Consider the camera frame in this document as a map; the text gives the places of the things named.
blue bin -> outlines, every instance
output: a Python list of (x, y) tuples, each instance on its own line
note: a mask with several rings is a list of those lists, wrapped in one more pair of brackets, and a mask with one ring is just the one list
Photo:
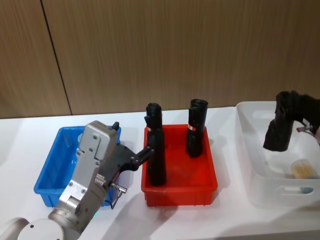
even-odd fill
[[(48, 157), (45, 160), (41, 173), (34, 185), (34, 192), (40, 194), (44, 204), (55, 207), (61, 194), (70, 182), (74, 173), (78, 148), (78, 136), (85, 130), (84, 126), (62, 127), (59, 129)], [(117, 143), (120, 143), (121, 128), (119, 127)], [(102, 206), (109, 206), (107, 202), (114, 199), (111, 188), (106, 195), (106, 201)]]

table surface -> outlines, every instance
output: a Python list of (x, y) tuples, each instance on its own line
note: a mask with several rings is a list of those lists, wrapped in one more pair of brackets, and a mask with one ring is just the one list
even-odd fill
[[(163, 124), (187, 124), (187, 110), (162, 112)], [(121, 143), (138, 152), (143, 148), (144, 112), (0, 120), (0, 225), (23, 217), (30, 222), (47, 218), (34, 185), (58, 129), (84, 126), (94, 120), (120, 122)], [(103, 207), (80, 240), (240, 240), (310, 239), (320, 236), (320, 211), (292, 208), (263, 209), (247, 198), (236, 151), (235, 107), (211, 108), (206, 127), (218, 190), (209, 206), (147, 207), (141, 191), (142, 168), (123, 172), (128, 187), (114, 210)]]

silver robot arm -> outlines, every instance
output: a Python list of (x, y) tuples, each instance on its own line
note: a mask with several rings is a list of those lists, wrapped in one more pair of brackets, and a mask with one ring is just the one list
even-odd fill
[(127, 191), (114, 183), (120, 173), (138, 170), (154, 152), (146, 146), (135, 154), (117, 144), (118, 128), (118, 122), (112, 127), (99, 121), (86, 125), (76, 152), (77, 164), (72, 178), (48, 219), (29, 223), (17, 218), (7, 225), (3, 234), (0, 232), (0, 240), (77, 240), (106, 200), (110, 188), (118, 190), (116, 200), (110, 202), (113, 209)]

white plastic bin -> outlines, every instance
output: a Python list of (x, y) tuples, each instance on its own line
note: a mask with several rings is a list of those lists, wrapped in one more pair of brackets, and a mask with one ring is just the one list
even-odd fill
[[(258, 206), (320, 205), (320, 179), (295, 179), (291, 170), (295, 161), (308, 160), (320, 174), (320, 147), (315, 138), (297, 132), (302, 124), (295, 122), (288, 150), (269, 151), (263, 144), (276, 102), (241, 102), (236, 108), (237, 150), (248, 199)], [(313, 191), (303, 194), (301, 188)]]

brown wall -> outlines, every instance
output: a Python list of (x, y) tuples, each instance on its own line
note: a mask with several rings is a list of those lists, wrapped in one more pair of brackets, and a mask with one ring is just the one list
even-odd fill
[[(318, 0), (43, 0), (43, 6), (73, 114), (143, 111), (149, 102), (185, 109), (192, 98), (232, 106), (292, 89), (320, 98)], [(52, 75), (44, 86), (55, 82)]]
[(39, 0), (0, 0), (0, 118), (69, 115)]

